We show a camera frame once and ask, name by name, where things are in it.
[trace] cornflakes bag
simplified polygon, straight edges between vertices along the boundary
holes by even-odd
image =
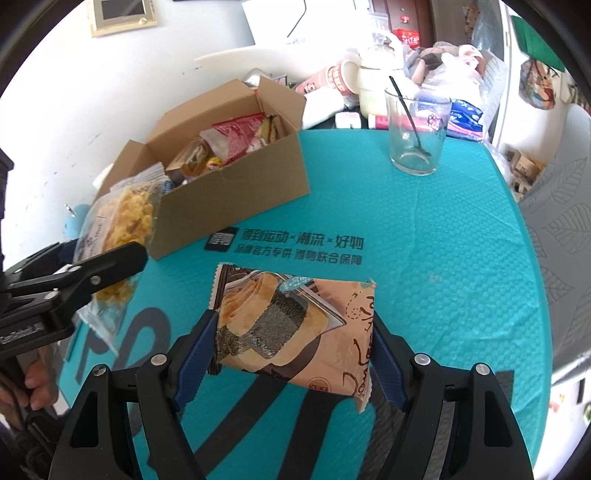
[[[116,185],[117,189],[112,189],[95,202],[82,226],[74,262],[130,242],[138,242],[145,247],[150,244],[160,200],[170,184],[162,165],[158,171],[160,173],[154,173],[151,167],[149,172],[122,181]],[[116,350],[113,340],[138,281],[139,275],[135,275],[107,286],[95,293],[90,303],[78,311],[80,318],[113,350]]]

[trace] human hand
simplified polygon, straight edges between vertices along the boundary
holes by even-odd
[[[12,382],[0,376],[2,382],[11,390],[6,391],[0,386],[0,414],[5,416],[10,425],[18,429],[22,426],[20,416],[14,408],[14,400],[20,407],[30,404],[32,410],[40,410],[57,401],[56,374],[52,367],[53,349],[47,345],[38,348],[37,353],[39,358],[31,363],[25,372],[25,386],[32,390],[30,398]]]

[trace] table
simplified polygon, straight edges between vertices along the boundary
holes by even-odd
[[[237,225],[226,253],[205,251],[202,240],[150,260],[119,357],[82,327],[60,376],[66,399],[92,366],[137,365],[187,333],[208,305],[219,262],[371,278],[376,310],[416,352],[451,367],[483,361],[513,372],[511,404],[535,461],[550,396],[547,301],[527,230],[486,148],[448,138],[440,169],[413,177],[389,162],[387,132],[300,139],[312,193]],[[206,375],[182,424],[207,478],[374,478],[399,423],[379,387],[363,414],[351,399],[314,394],[228,368]],[[152,479],[138,419],[133,408],[138,457]]]

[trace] finger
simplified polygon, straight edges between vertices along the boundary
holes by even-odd
[[[21,421],[18,418],[17,412],[11,405],[0,401],[0,415],[4,415],[4,418],[11,426],[21,430]]]
[[[50,381],[50,373],[41,358],[35,360],[25,374],[25,385],[33,389],[40,387]]]
[[[24,392],[16,388],[14,384],[6,377],[0,376],[0,380],[2,380],[2,383],[4,383],[7,388],[10,388],[12,392],[15,394],[19,406],[26,407],[27,405],[29,405],[29,399]],[[10,392],[7,392],[2,385],[0,385],[0,402],[4,402],[8,405],[13,404],[12,395],[10,394]]]
[[[57,401],[57,385],[52,382],[36,388],[31,394],[31,409],[49,407]]]

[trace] picture frame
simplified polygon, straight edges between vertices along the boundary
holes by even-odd
[[[87,0],[93,37],[158,25],[152,0]]]

